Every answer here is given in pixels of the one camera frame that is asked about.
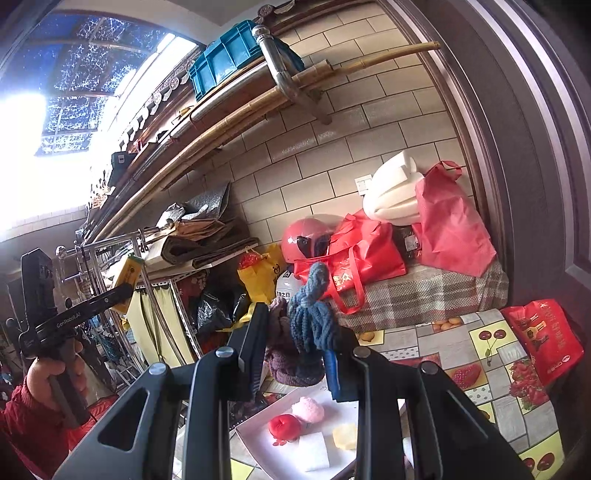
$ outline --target red gift bag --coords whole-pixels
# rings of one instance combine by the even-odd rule
[[[363,284],[406,273],[406,266],[392,241],[390,223],[369,220],[363,210],[347,214],[330,238],[328,255],[297,260],[296,278],[306,281],[310,267],[316,262],[326,264],[330,271],[330,284],[323,298],[332,297],[341,312],[358,312],[365,303]],[[347,307],[340,291],[354,288],[358,305]]]
[[[583,358],[583,347],[556,300],[536,300],[524,307],[504,308],[501,313],[525,345],[542,385],[553,382]]]
[[[446,171],[444,163],[454,170]],[[456,163],[442,161],[416,184],[421,223],[413,224],[413,230],[423,265],[480,277],[496,251],[480,215],[456,183],[461,175]]]

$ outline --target hand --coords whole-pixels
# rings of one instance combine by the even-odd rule
[[[82,344],[78,341],[74,342],[76,353],[82,351]],[[32,397],[40,404],[45,405],[51,410],[60,411],[60,406],[57,404],[53,395],[51,395],[51,386],[49,384],[50,375],[60,375],[66,370],[66,364],[59,360],[52,360],[51,358],[37,358],[29,372],[27,373],[27,388]],[[84,360],[76,355],[74,360],[75,379],[72,383],[82,397],[88,393],[86,388],[86,375],[84,373]]]

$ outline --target white sponge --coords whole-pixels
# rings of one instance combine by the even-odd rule
[[[310,433],[300,437],[297,463],[303,472],[311,472],[330,466],[324,436],[321,433]]]

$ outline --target red tote bag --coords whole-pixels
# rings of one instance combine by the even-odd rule
[[[316,262],[326,264],[330,271],[330,284],[323,298],[332,297],[346,314],[358,312],[365,304],[364,284],[406,273],[392,241],[392,225],[369,220],[363,210],[344,218],[330,239],[328,255],[297,260],[294,275],[306,281]],[[347,307],[339,295],[349,288],[354,288],[358,297],[358,305],[353,307]]]
[[[454,170],[446,171],[444,163]],[[421,223],[413,224],[413,230],[423,265],[480,277],[496,251],[480,215],[456,183],[461,175],[456,163],[442,161],[416,184]]]

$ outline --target purple knitted hat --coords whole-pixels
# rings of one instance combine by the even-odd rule
[[[269,306],[265,361],[275,380],[292,387],[309,387],[324,378],[320,352],[299,353],[290,334],[290,319],[280,316],[287,306],[284,299],[275,299]]]

